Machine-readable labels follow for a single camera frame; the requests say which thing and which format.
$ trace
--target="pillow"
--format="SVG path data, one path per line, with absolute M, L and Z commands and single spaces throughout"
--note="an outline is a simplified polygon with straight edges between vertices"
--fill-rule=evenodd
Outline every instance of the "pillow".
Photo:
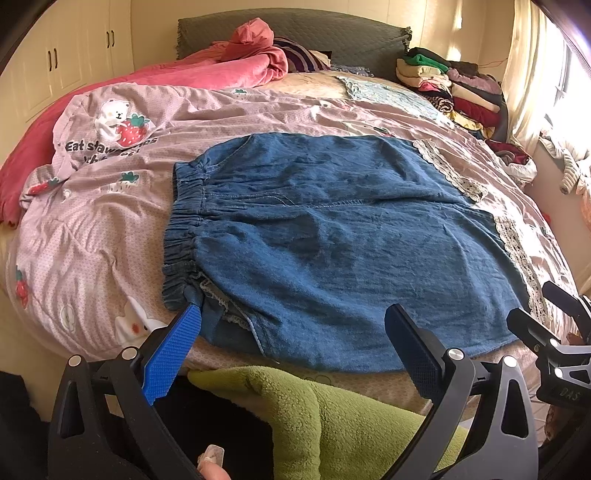
M 327 67 L 330 67 L 330 58 L 326 53 L 322 53 L 318 50 L 310 50 L 310 53 L 322 63 L 324 63 Z
M 289 73 L 330 70 L 330 67 L 314 57 L 310 50 L 288 38 L 275 37 L 273 45 L 285 52 L 285 56 L 287 57 L 287 71 Z

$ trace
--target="window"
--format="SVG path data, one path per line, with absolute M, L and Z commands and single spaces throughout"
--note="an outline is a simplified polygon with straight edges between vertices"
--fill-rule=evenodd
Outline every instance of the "window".
M 563 41 L 563 55 L 558 59 L 560 81 L 556 85 L 554 106 L 546 115 L 551 129 L 578 151 L 591 149 L 591 79 L 579 59 Z

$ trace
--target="white wall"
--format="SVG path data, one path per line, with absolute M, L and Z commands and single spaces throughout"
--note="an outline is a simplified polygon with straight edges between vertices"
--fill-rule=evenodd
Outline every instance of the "white wall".
M 550 215 L 552 233 L 573 273 L 578 288 L 591 276 L 591 232 L 581 215 L 581 197 L 558 189 L 562 171 L 541 144 L 534 153 L 538 175 L 525 192 Z
M 492 66 L 480 67 L 479 70 L 501 82 L 511 50 L 515 0 L 486 1 L 486 24 L 478 65 L 490 63 Z
M 132 0 L 131 28 L 136 68 L 176 57 L 177 21 L 244 8 L 315 8 L 367 17 L 413 29 L 413 46 L 446 57 L 450 46 L 462 60 L 479 60 L 489 0 Z M 458 6 L 462 29 L 455 31 Z

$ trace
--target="finger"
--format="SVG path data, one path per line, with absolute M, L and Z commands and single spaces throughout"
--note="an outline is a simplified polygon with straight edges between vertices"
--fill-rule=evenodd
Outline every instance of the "finger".
M 226 471 L 213 462 L 202 462 L 198 471 L 205 480 L 230 480 L 230 476 Z

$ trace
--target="white curtain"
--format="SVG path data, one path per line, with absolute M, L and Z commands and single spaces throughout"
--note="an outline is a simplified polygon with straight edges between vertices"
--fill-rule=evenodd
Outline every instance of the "white curtain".
M 511 52 L 503 78 L 509 139 L 533 155 L 556 98 L 563 59 L 560 31 L 531 0 L 515 0 Z

